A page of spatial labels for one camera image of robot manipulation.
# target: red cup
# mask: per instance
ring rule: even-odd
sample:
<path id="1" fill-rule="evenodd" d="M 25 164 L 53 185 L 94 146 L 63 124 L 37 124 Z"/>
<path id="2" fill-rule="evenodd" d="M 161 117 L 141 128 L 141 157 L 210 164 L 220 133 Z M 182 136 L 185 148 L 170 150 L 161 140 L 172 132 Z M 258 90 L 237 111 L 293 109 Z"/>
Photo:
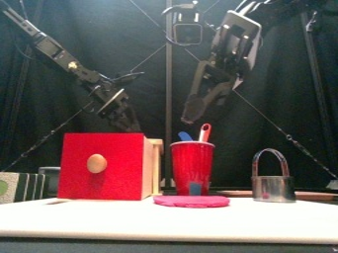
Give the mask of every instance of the red cup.
<path id="1" fill-rule="evenodd" d="M 181 141 L 170 147 L 177 194 L 209 195 L 214 144 Z"/>

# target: red wooden box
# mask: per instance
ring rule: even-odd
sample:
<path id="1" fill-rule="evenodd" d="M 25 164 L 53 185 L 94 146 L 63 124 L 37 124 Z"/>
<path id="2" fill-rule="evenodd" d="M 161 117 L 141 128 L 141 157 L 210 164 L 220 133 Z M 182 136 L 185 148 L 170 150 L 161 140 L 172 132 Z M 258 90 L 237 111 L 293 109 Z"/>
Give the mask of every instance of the red wooden box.
<path id="1" fill-rule="evenodd" d="M 153 193 L 153 153 L 153 144 L 142 133 L 67 133 L 58 197 L 142 200 Z M 101 154 L 107 161 L 99 173 L 87 168 L 93 154 Z"/>

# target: round knob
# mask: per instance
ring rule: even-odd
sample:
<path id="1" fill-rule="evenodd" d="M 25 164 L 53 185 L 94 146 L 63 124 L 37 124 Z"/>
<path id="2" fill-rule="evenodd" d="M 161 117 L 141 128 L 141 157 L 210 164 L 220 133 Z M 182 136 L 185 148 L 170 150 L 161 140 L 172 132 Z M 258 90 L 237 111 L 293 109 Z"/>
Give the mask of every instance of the round knob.
<path id="1" fill-rule="evenodd" d="M 107 160 L 101 154 L 94 154 L 87 160 L 87 169 L 91 173 L 101 173 L 107 167 Z"/>

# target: table surface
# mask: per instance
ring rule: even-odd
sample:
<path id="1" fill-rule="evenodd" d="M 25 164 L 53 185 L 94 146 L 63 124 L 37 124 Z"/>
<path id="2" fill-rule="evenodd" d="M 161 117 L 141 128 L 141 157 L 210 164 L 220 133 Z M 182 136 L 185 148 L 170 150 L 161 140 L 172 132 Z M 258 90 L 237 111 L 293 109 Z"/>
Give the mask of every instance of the table surface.
<path id="1" fill-rule="evenodd" d="M 0 237 L 338 244 L 338 206 L 230 198 L 224 208 L 47 199 L 0 206 Z"/>

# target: black curtain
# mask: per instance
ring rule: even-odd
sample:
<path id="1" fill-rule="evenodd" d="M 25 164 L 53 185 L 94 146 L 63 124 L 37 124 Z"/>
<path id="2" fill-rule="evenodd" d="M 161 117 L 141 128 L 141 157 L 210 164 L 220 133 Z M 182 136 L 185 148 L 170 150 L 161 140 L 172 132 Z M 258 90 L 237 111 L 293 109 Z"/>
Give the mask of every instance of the black curtain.
<path id="1" fill-rule="evenodd" d="M 241 2 L 200 1 L 208 23 L 218 26 L 226 11 Z M 19 1 L 9 3 L 23 15 Z M 146 72 L 126 91 L 144 133 L 149 138 L 161 139 L 166 139 L 168 130 L 168 40 L 162 16 L 166 6 L 166 0 L 26 1 L 30 20 L 89 69 L 109 77 L 130 71 Z M 193 48 L 173 47 L 172 141 L 178 140 L 177 134 L 182 130 L 197 138 L 201 125 L 213 124 L 210 141 L 217 147 L 213 186 L 250 187 L 253 157 L 269 147 L 285 155 L 296 186 L 324 188 L 333 177 L 290 139 L 297 140 L 338 174 L 335 161 L 338 146 L 337 18 L 327 15 L 323 20 L 325 22 L 313 36 L 325 91 L 325 101 L 320 104 L 328 106 L 331 116 L 327 123 L 319 106 L 300 15 L 285 18 L 273 27 L 264 39 L 252 75 L 237 89 L 238 94 L 232 93 L 221 107 L 210 108 L 193 126 L 185 125 L 180 118 L 198 59 L 210 55 L 210 40 Z M 51 132 L 89 103 L 87 93 L 74 76 L 27 50 L 21 31 L 10 23 L 2 15 L 0 166 L 7 168 L 26 151 L 34 149 L 9 171 L 38 172 L 42 166 L 59 166 L 67 132 L 117 132 L 118 128 L 87 112 L 81 113 L 57 133 Z M 25 57 L 19 49 L 33 59 Z M 324 125 L 331 126 L 335 146 L 328 145 Z M 47 136 L 49 140 L 35 148 L 35 143 Z M 261 173 L 281 173 L 278 160 L 269 154 L 261 162 Z"/>

